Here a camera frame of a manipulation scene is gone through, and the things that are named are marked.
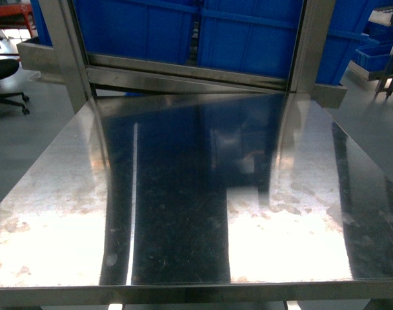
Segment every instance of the gray floor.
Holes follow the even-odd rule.
[[[24,91],[31,99],[30,115],[20,108],[0,105],[0,201],[73,116],[70,100],[62,85],[28,81],[33,72],[20,70],[0,82],[2,92]],[[380,94],[373,101],[376,82],[367,83],[346,72],[342,83],[348,88],[338,110],[329,110],[338,124],[393,180],[393,95],[384,101]],[[362,309],[366,300],[305,302],[306,309]],[[263,305],[239,304],[188,306],[187,309],[265,309]],[[146,306],[141,309],[183,307]],[[61,307],[49,307],[58,310]]]

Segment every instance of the metal rack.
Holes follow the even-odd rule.
[[[316,85],[319,62],[335,0],[305,0],[288,79],[241,74],[87,53],[71,0],[40,0],[53,48],[36,41],[18,46],[23,68],[61,80],[75,111],[95,96],[95,88],[118,88],[169,94],[299,92],[320,104],[338,107],[346,89]]]
[[[393,26],[393,6],[377,8],[372,11],[369,21],[383,26]],[[348,65],[349,69],[366,79],[367,81],[379,80],[376,87],[376,96],[380,92],[386,92],[388,98],[393,93],[393,46],[390,51],[390,60],[383,71],[369,72],[361,68],[355,62],[351,61]],[[387,80],[392,78],[388,88],[386,88]]]

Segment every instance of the black office chair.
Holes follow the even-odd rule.
[[[7,78],[9,76],[12,76],[18,71],[18,68],[20,67],[20,64],[17,60],[15,59],[2,59],[0,60],[0,79]],[[15,101],[12,101],[10,99],[7,99],[9,97],[14,97],[14,96],[21,96],[24,102],[27,102],[30,100],[30,98],[26,95],[24,95],[23,92],[10,92],[7,94],[0,94],[0,103],[4,105],[14,105],[16,107],[21,107],[22,111],[24,114],[29,114],[30,111],[26,108],[26,106],[22,103],[18,103]]]

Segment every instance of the stainless steel table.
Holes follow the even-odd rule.
[[[0,306],[393,298],[393,183],[314,101],[89,101],[0,204]]]

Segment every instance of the blue crate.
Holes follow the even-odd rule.
[[[337,0],[330,28],[347,32],[362,32],[376,4],[377,0]],[[203,7],[218,12],[297,23],[301,15],[302,1],[205,0]]]
[[[188,59],[198,11],[193,0],[74,0],[74,6],[88,52],[179,64]],[[40,17],[40,40],[51,44]]]
[[[35,21],[35,27],[37,28],[37,33],[42,45],[52,46],[52,40],[48,34],[46,22],[41,13],[40,4],[38,0],[30,0],[31,7],[33,9],[33,17]]]
[[[336,0],[331,30],[361,33],[378,0]]]
[[[330,30],[325,41],[316,83],[339,85],[348,63],[367,35]]]
[[[354,61],[367,71],[383,71],[390,60],[391,48],[392,44],[359,48]]]
[[[377,8],[382,8],[384,6],[392,6],[393,5],[393,0],[377,0],[376,3]]]
[[[302,0],[205,0],[203,7],[218,12],[298,23]]]
[[[295,23],[201,10],[198,64],[286,78],[296,41]]]
[[[296,41],[295,23],[201,10],[198,64],[287,78]],[[339,83],[353,52],[366,36],[330,30],[318,83]]]

